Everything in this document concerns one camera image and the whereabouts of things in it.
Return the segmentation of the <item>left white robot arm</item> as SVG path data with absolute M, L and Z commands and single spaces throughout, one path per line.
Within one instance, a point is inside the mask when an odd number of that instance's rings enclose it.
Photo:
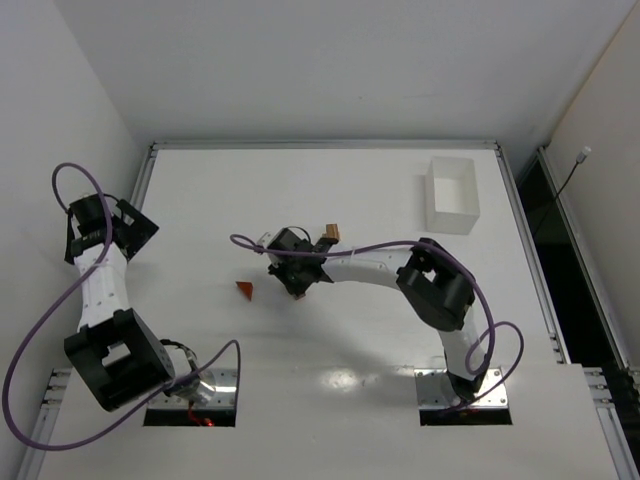
M 100 406 L 114 411 L 159 387 L 167 395 L 186 395 L 196 379 L 180 385 L 167 348 L 180 349 L 192 371 L 194 352 L 183 344 L 160 340 L 130 306 L 125 274 L 128 263 L 159 227 L 129 202 L 106 214 L 98 195 L 69 206 L 65 261 L 81 275 L 82 315 L 78 330 L 64 340 L 64 351 Z

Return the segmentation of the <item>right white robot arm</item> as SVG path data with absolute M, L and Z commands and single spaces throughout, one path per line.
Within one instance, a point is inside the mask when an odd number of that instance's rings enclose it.
M 294 298 L 315 283 L 359 282 L 401 292 L 418 318 L 440 337 L 454 393 L 470 402 L 487 373 L 486 353 L 473 319 L 472 283 L 451 263 L 421 247 L 330 257 L 336 239 L 313 243 L 283 228 L 258 245 L 271 251 L 268 273 Z

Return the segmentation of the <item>white plastic box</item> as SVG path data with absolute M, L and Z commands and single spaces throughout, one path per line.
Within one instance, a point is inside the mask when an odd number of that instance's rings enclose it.
M 424 185 L 427 230 L 469 235 L 480 218 L 474 161 L 464 157 L 433 156 Z

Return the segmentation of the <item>red-brown triangle block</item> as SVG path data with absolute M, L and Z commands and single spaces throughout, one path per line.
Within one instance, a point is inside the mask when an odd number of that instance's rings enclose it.
M 236 281 L 236 287 L 244 295 L 244 297 L 251 302 L 253 298 L 254 285 L 250 281 Z

